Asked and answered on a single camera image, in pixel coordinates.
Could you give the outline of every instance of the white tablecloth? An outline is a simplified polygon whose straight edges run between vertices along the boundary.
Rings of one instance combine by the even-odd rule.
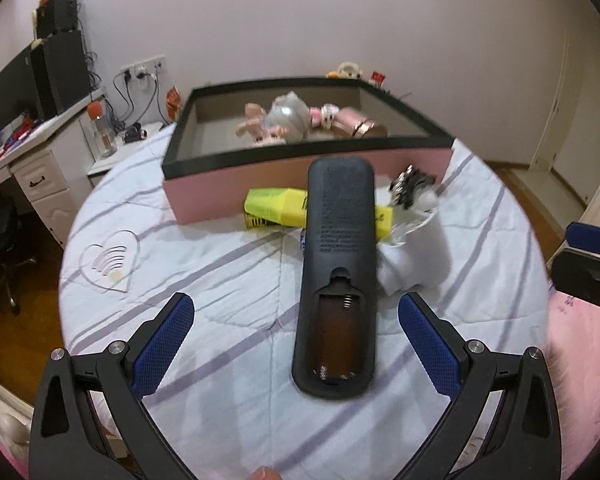
[[[240,479],[271,465],[285,480],[392,478],[448,403],[398,325],[400,294],[380,300],[369,390],[346,402],[302,394],[290,375],[298,237],[286,228],[246,231],[241,216],[177,225],[160,170],[172,131],[108,173],[75,219],[59,287],[66,347],[100,352],[186,292],[193,328],[144,403],[195,475]],[[542,346],[547,280],[534,233],[498,177],[457,140],[440,216],[452,271],[442,286],[419,290],[424,299],[491,350]],[[130,277],[111,290],[103,268],[121,276],[131,269]],[[96,403],[112,428],[102,399]]]

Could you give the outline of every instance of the office chair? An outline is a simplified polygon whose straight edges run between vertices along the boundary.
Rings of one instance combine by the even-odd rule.
[[[0,195],[0,292],[3,287],[6,289],[11,311],[15,315],[20,312],[20,307],[11,292],[15,269],[36,263],[35,257],[30,257],[17,263],[12,262],[13,258],[11,255],[16,246],[19,230],[20,221],[18,220],[13,198]]]

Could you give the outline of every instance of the embroidered heart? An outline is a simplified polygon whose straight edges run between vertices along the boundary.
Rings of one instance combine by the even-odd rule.
[[[140,242],[131,231],[116,231],[102,245],[93,244],[80,255],[80,272],[91,285],[127,292]]]

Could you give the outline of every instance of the bottle with red cap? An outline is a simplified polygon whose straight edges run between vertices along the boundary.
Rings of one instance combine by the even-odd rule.
[[[102,104],[99,101],[89,103],[87,113],[93,122],[94,136],[96,146],[102,158],[113,155],[118,147],[116,146],[116,136],[109,126],[109,121],[104,116]]]

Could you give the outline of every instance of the yellow highlighter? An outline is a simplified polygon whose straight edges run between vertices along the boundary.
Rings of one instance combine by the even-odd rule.
[[[247,229],[279,224],[288,227],[306,227],[306,199],[304,189],[261,187],[250,189],[244,201]],[[376,237],[382,239],[391,232],[394,210],[376,205]]]

